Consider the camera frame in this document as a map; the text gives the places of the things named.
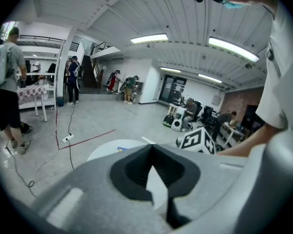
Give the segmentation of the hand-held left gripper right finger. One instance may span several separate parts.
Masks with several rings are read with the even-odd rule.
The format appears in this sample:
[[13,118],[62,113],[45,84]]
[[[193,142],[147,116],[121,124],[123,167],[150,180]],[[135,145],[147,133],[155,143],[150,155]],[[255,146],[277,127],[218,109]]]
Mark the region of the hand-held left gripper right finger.
[[167,193],[166,219],[154,213],[155,230],[233,230],[242,204],[231,196],[244,158],[153,146],[153,167]]

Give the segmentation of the round white table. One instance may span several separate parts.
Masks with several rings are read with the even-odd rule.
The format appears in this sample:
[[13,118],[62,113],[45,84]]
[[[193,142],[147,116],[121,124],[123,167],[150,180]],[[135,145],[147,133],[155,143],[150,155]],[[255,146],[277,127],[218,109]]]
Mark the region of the round white table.
[[[101,145],[95,151],[93,151],[93,153],[88,157],[87,161],[117,153],[117,147],[131,149],[142,145],[145,145],[145,143],[139,140],[113,140]],[[162,218],[165,218],[167,215],[168,190],[153,166],[147,174],[146,189],[152,194],[153,208],[155,212],[158,213]]]

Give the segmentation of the white desk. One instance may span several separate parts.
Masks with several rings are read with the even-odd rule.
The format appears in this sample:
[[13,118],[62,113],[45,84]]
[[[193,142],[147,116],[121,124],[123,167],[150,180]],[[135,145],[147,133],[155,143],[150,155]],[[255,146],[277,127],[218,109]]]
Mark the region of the white desk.
[[222,135],[222,138],[225,141],[222,145],[223,148],[233,147],[240,143],[245,137],[243,133],[232,128],[227,122],[225,122],[222,125],[220,134]]

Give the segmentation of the red checkered cloth table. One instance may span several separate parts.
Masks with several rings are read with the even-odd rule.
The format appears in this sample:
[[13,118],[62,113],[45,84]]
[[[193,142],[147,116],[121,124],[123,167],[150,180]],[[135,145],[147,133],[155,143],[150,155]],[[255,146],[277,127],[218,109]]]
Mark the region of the red checkered cloth table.
[[[47,115],[46,115],[46,109],[45,109],[45,102],[44,102],[44,95],[47,94],[47,91],[43,85],[30,85],[26,86],[24,88],[19,88],[17,90],[17,94],[19,97],[19,108],[20,109],[27,109],[27,108],[34,108],[35,109],[35,114],[38,117],[38,100],[37,96],[40,96],[41,99],[41,107],[42,107],[42,112],[44,116],[44,121],[47,122]],[[33,101],[31,103],[33,105],[25,105],[26,103],[26,98],[33,98]]]

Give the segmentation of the white shelf frame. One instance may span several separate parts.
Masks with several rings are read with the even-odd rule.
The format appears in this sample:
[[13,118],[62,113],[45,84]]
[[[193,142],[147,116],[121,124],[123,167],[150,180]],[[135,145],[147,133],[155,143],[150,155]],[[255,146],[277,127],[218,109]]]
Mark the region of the white shelf frame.
[[[64,39],[21,35],[17,45],[21,47],[27,69],[25,82],[19,82],[19,88],[30,85],[43,85],[47,91],[44,95],[45,106],[57,107],[57,81],[59,64],[62,57]],[[40,96],[37,96],[38,107],[41,107]],[[33,98],[26,98],[25,105],[33,105]]]

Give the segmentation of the person's right forearm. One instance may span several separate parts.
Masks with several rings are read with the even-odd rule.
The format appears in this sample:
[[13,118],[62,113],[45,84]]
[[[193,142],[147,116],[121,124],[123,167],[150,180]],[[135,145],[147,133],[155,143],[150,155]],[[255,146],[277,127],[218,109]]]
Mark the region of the person's right forearm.
[[257,130],[254,134],[252,134],[249,138],[244,140],[243,142],[225,149],[221,152],[218,152],[219,156],[240,156],[240,157],[248,157],[252,148],[256,145],[266,144],[272,136],[272,129],[270,125],[265,124],[259,130]]

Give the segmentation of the black green backpack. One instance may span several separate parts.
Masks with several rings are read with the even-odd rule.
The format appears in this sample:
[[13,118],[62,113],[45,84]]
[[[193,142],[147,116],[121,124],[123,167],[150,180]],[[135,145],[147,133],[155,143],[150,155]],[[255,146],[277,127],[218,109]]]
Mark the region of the black green backpack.
[[165,116],[165,118],[163,120],[163,125],[170,128],[173,121],[174,121],[174,116],[172,114],[168,114]]

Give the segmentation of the black double door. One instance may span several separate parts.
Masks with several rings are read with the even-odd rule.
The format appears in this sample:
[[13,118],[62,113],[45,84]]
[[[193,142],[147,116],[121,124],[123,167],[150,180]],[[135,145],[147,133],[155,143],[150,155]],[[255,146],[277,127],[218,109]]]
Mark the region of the black double door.
[[182,95],[187,80],[171,75],[165,75],[159,100],[166,103],[177,101]]

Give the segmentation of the black television screen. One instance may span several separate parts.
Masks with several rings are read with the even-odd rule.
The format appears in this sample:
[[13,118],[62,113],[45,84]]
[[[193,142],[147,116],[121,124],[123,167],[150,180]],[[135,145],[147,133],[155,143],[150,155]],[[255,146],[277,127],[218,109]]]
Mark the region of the black television screen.
[[265,124],[265,122],[256,114],[257,108],[258,106],[256,105],[247,105],[241,122],[241,126],[251,132],[255,132]]

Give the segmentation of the blue face mask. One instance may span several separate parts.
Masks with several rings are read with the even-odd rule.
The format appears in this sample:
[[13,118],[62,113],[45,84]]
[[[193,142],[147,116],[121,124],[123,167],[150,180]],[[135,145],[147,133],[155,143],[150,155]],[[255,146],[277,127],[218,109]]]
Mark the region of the blue face mask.
[[245,6],[252,5],[252,3],[234,3],[228,0],[223,0],[222,4],[227,8],[227,9],[240,9]]

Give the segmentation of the person's white T-shirt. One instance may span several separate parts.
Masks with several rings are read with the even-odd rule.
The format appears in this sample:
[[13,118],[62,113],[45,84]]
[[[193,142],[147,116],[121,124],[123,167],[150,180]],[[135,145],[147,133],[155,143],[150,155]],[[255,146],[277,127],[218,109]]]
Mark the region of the person's white T-shirt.
[[256,113],[275,128],[293,129],[293,18],[280,1],[266,55],[268,73]]

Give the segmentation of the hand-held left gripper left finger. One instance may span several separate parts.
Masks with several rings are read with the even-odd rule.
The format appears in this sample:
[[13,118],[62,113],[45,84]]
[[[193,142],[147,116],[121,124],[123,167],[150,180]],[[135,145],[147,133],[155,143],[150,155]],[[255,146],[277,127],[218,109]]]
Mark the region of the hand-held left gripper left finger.
[[124,169],[111,179],[113,165],[135,157],[148,146],[87,161],[68,173],[32,205],[32,224],[38,231],[172,231],[154,210],[152,199],[131,199],[114,186],[133,187],[131,195],[151,196],[132,181],[124,181]]

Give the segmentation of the dark staircase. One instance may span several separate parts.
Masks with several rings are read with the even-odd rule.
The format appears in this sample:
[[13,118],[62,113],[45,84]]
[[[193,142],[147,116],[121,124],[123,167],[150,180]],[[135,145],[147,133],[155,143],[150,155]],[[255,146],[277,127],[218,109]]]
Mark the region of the dark staircase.
[[103,74],[106,67],[99,67],[97,58],[92,58],[91,56],[94,54],[98,54],[99,52],[106,50],[112,47],[112,45],[102,42],[100,44],[94,45],[90,52],[90,56],[84,56],[82,60],[82,68],[83,68],[83,79],[84,85],[86,88],[101,88],[103,81]]

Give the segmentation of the black office chair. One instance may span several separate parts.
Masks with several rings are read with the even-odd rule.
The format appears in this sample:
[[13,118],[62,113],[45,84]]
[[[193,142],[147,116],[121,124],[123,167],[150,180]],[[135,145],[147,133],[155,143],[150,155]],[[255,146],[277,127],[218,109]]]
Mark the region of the black office chair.
[[193,129],[199,127],[205,127],[206,129],[211,129],[214,127],[215,120],[212,117],[213,108],[205,106],[201,115],[197,114],[196,121],[193,126]]

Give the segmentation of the red floor tape line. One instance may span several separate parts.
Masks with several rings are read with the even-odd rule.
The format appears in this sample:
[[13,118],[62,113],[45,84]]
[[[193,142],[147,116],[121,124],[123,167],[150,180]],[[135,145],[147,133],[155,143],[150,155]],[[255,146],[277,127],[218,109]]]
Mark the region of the red floor tape line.
[[[110,136],[118,127],[111,123],[101,123],[98,115],[88,114],[77,107],[59,108],[55,111],[54,130],[51,132],[51,143],[56,149],[68,149]],[[70,142],[62,143],[69,134],[74,137]]]

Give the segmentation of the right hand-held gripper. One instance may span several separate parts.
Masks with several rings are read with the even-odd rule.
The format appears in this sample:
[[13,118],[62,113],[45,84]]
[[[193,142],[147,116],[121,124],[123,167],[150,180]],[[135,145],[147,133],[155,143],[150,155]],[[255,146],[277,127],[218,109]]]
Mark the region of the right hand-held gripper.
[[[149,144],[156,144],[154,141],[142,136],[142,139]],[[204,154],[216,154],[216,147],[213,139],[204,127],[186,132],[183,137],[176,139],[178,148]]]

